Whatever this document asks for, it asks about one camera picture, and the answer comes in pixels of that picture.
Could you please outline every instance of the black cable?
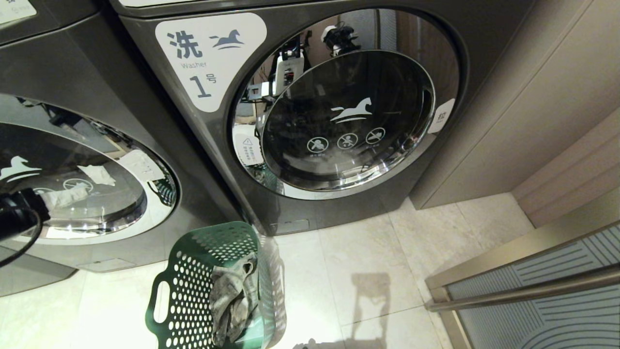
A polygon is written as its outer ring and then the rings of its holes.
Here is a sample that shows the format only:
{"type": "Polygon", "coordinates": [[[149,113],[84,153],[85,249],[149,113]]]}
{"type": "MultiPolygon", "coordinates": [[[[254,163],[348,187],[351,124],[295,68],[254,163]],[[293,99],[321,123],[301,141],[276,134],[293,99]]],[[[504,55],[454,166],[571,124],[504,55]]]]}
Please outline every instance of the black cable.
{"type": "Polygon", "coordinates": [[[0,268],[2,268],[3,266],[8,265],[9,263],[12,263],[13,261],[15,261],[16,259],[18,259],[19,257],[21,257],[24,253],[26,253],[27,250],[30,249],[30,247],[32,247],[32,245],[34,245],[34,243],[37,241],[37,239],[39,238],[39,236],[41,236],[41,231],[43,230],[43,221],[41,219],[41,215],[35,211],[34,209],[30,208],[30,207],[25,207],[25,206],[10,206],[10,207],[5,207],[2,210],[0,210],[0,214],[7,214],[8,212],[12,212],[12,211],[18,211],[18,210],[22,210],[22,211],[27,211],[30,212],[32,215],[34,215],[34,217],[37,220],[37,224],[35,226],[35,232],[32,234],[30,241],[28,241],[28,243],[21,248],[21,250],[15,252],[13,255],[7,257],[6,259],[0,261],[0,268]]]}

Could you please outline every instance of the green laundry basket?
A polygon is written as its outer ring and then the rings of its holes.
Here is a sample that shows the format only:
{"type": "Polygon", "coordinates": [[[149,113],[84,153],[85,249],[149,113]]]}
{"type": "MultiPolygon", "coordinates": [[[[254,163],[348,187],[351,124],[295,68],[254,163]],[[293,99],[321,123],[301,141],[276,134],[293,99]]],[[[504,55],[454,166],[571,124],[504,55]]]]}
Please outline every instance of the green laundry basket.
{"type": "Polygon", "coordinates": [[[193,230],[172,247],[168,267],[153,281],[146,311],[146,326],[157,336],[159,349],[263,349],[274,331],[272,281],[268,260],[251,225],[231,222],[193,230]],[[260,317],[253,318],[239,339],[223,347],[213,343],[215,326],[209,307],[214,266],[229,268],[251,252],[257,253],[260,317]],[[161,282],[170,286],[166,319],[154,319],[157,289],[161,282]]]}

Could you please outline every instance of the washer door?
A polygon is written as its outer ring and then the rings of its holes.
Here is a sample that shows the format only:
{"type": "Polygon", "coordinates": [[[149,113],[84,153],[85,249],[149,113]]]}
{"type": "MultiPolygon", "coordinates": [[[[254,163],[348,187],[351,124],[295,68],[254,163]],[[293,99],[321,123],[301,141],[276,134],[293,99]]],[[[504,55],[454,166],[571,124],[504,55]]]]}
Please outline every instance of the washer door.
{"type": "Polygon", "coordinates": [[[171,172],[127,135],[19,97],[0,94],[0,106],[0,193],[32,188],[44,198],[51,219],[37,243],[120,240],[172,212],[171,172]]]}
{"type": "Polygon", "coordinates": [[[433,142],[438,101],[451,109],[457,92],[436,91],[434,80],[458,86],[457,65],[447,38],[406,12],[360,10],[321,21],[251,75],[234,111],[237,157],[258,182],[289,197],[369,189],[433,142]],[[407,30],[412,24],[418,32],[407,30]],[[421,50],[441,52],[434,56],[444,69],[421,50]]]}

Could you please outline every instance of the front-load washer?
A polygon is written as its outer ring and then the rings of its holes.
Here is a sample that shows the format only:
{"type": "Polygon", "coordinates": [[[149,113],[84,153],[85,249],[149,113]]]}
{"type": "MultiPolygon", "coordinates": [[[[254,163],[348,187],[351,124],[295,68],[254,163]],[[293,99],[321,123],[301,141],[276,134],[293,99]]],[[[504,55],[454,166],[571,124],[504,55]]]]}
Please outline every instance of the front-load washer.
{"type": "Polygon", "coordinates": [[[192,229],[241,220],[110,6],[10,6],[0,16],[0,193],[32,188],[53,204],[29,255],[117,270],[165,260],[192,229]]]}
{"type": "Polygon", "coordinates": [[[269,233],[397,209],[532,1],[113,0],[269,233]]]}

